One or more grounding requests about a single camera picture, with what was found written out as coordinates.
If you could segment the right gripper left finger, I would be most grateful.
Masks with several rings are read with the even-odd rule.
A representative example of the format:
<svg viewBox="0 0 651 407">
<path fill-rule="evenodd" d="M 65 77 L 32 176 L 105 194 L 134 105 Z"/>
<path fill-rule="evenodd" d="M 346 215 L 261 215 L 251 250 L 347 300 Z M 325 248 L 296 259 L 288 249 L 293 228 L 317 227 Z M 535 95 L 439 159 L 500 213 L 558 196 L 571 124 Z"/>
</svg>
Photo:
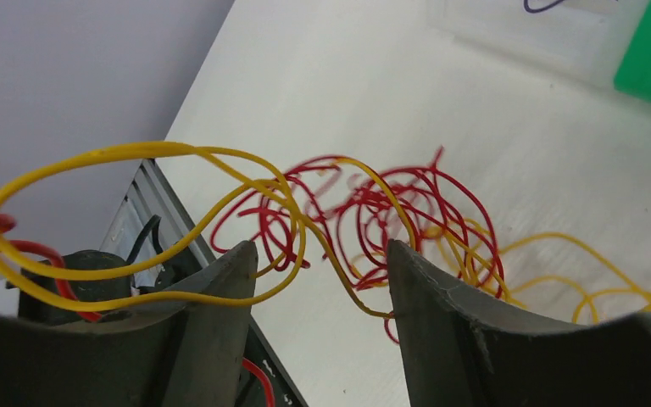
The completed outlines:
<svg viewBox="0 0 651 407">
<path fill-rule="evenodd" d="M 0 316 L 0 406 L 231 406 L 248 306 L 164 301 L 105 322 Z"/>
</svg>

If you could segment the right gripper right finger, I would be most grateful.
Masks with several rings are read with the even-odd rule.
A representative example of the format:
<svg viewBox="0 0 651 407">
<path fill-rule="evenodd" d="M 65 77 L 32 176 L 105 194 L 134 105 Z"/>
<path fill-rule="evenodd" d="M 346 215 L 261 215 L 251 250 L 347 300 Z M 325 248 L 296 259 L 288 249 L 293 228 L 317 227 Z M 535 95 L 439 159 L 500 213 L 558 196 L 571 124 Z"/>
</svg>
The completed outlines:
<svg viewBox="0 0 651 407">
<path fill-rule="evenodd" d="M 651 313 L 594 326 L 497 300 L 387 245 L 413 406 L 651 406 Z"/>
</svg>

